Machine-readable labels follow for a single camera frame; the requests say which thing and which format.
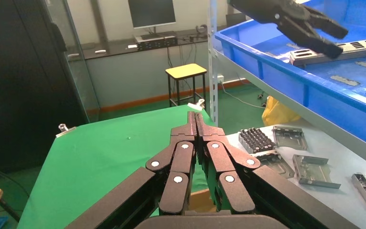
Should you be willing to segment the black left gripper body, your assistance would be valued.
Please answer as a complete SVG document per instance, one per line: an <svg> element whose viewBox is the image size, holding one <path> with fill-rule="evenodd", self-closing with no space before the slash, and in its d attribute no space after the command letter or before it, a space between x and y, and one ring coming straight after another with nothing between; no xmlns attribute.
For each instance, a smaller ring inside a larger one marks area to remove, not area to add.
<svg viewBox="0 0 366 229"><path fill-rule="evenodd" d="M277 23L284 16L300 16L294 0L228 0L227 3L258 23Z"/></svg>

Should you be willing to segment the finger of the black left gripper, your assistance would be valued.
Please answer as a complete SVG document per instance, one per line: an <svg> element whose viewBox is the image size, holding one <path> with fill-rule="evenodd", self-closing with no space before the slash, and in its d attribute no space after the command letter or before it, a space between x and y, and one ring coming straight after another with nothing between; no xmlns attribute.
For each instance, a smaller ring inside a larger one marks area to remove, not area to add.
<svg viewBox="0 0 366 229"><path fill-rule="evenodd" d="M297 37L297 20L294 17L284 16L278 21L277 29L298 46L322 53L331 59L337 58L343 52L343 48L323 38L318 33L318 39L300 39Z"/></svg>
<svg viewBox="0 0 366 229"><path fill-rule="evenodd" d="M319 29L337 39L343 39L348 35L349 30L347 28L322 12L300 3L296 5L303 10L304 14L302 19L297 20L297 37L300 39L318 39L319 35L315 29Z"/></svg>

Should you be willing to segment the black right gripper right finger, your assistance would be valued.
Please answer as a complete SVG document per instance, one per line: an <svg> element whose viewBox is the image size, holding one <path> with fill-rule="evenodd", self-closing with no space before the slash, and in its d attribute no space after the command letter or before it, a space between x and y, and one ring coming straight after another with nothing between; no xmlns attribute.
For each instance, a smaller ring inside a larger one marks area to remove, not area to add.
<svg viewBox="0 0 366 229"><path fill-rule="evenodd" d="M227 229L353 229L355 225L228 141L197 114L198 157Z"/></svg>

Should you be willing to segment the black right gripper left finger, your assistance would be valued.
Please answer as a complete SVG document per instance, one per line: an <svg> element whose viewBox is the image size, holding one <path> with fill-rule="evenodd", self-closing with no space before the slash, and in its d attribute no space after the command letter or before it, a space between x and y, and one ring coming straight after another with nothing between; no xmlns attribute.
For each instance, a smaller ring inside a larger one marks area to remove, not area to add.
<svg viewBox="0 0 366 229"><path fill-rule="evenodd" d="M134 229L156 209L181 215L188 207L195 167L195 113L171 129L170 143L67 225L68 229Z"/></svg>

